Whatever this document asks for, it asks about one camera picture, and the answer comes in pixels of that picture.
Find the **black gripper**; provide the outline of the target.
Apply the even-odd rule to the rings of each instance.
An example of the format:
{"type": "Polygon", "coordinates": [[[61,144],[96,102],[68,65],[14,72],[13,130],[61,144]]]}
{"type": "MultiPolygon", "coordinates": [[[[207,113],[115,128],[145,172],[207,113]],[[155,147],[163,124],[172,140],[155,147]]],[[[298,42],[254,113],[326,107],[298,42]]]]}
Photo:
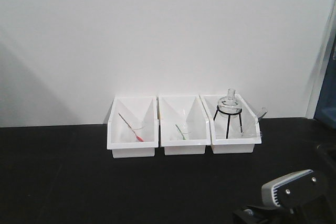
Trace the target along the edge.
{"type": "Polygon", "coordinates": [[[318,145],[330,171],[304,169],[261,187],[261,206],[233,212],[234,223],[335,223],[335,145],[318,145]]]}

